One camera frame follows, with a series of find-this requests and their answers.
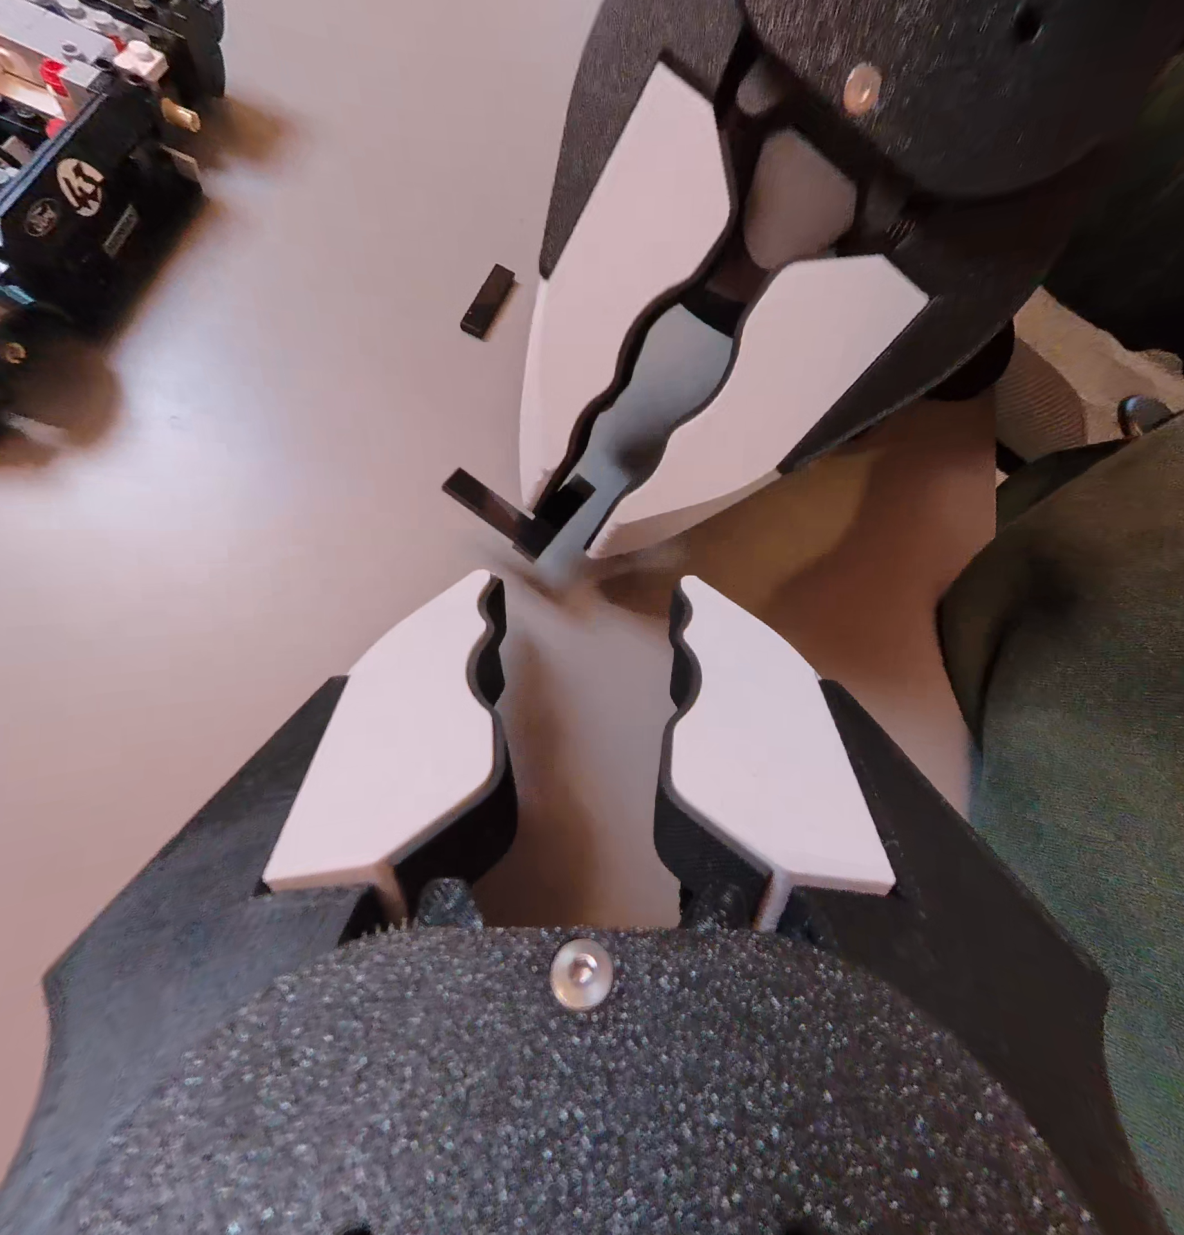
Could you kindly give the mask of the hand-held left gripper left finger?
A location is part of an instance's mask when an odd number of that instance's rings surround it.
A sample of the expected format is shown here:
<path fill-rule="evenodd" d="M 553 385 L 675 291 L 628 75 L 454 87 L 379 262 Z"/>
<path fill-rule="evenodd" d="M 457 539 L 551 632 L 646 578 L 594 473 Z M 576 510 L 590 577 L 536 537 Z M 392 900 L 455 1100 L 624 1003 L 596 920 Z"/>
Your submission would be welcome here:
<path fill-rule="evenodd" d="M 261 879 L 273 893 L 368 885 L 387 920 L 427 884 L 475 884 L 517 835 L 498 713 L 502 578 L 477 569 L 351 668 Z"/>

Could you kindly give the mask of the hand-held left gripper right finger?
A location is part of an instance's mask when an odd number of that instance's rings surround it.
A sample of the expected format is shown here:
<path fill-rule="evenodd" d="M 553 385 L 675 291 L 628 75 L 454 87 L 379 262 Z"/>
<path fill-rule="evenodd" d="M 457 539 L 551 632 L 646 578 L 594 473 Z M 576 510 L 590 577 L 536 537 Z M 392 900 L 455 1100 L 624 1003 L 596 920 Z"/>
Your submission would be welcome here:
<path fill-rule="evenodd" d="M 745 867 L 757 930 L 773 932 L 800 889 L 884 898 L 896 874 L 844 744 L 825 682 L 782 636 L 687 574 L 674 588 L 677 683 L 661 744 L 661 804 L 713 843 L 664 858 L 692 891 L 697 867 Z"/>

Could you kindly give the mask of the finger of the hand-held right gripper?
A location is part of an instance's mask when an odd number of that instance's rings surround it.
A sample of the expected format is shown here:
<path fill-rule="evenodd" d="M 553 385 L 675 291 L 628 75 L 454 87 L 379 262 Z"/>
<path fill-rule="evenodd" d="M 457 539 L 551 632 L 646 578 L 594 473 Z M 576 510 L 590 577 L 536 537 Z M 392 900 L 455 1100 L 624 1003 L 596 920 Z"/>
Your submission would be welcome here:
<path fill-rule="evenodd" d="M 636 552 L 769 485 L 781 461 L 925 309 L 883 255 L 791 263 L 745 317 L 723 380 L 615 503 L 592 559 Z"/>
<path fill-rule="evenodd" d="M 538 283 L 518 416 L 527 512 L 557 479 L 584 415 L 612 394 L 636 327 L 722 238 L 731 199 L 713 103 L 657 62 Z"/>

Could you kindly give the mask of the black lego plate strip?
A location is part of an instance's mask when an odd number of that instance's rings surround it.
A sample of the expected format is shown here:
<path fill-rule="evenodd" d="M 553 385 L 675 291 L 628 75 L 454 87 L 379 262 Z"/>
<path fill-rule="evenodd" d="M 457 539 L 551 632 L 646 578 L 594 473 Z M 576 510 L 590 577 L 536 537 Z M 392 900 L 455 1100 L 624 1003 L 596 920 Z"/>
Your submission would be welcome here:
<path fill-rule="evenodd" d="M 556 536 L 544 520 L 518 510 L 462 469 L 442 483 L 442 492 L 508 541 L 529 561 L 536 561 Z"/>

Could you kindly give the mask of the thin grey lego piece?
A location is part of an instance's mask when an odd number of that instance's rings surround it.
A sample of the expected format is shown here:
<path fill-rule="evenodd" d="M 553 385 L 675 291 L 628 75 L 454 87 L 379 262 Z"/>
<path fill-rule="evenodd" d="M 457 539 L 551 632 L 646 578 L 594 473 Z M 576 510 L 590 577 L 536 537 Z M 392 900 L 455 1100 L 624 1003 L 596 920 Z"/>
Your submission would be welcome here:
<path fill-rule="evenodd" d="M 614 493 L 576 471 L 539 505 L 520 534 L 516 552 L 538 587 L 560 592 L 583 575 L 588 546 L 609 518 Z"/>

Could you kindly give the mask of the lego car model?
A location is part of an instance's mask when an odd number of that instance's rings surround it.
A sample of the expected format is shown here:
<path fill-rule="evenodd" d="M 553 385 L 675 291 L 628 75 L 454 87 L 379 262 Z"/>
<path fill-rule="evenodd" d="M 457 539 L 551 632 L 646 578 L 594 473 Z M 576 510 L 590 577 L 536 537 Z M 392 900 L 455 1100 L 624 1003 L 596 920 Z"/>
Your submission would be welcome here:
<path fill-rule="evenodd" d="M 0 2 L 0 435 L 45 328 L 96 332 L 203 192 L 220 2 Z"/>

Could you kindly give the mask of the small black lego tile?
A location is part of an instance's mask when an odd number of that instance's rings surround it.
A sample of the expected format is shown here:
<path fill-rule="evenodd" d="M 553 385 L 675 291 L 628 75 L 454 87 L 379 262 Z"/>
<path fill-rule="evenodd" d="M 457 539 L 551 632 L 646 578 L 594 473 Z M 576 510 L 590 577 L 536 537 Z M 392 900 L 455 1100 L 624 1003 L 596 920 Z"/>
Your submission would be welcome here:
<path fill-rule="evenodd" d="M 461 317 L 459 328 L 476 341 L 485 341 L 517 286 L 516 273 L 494 263 Z"/>

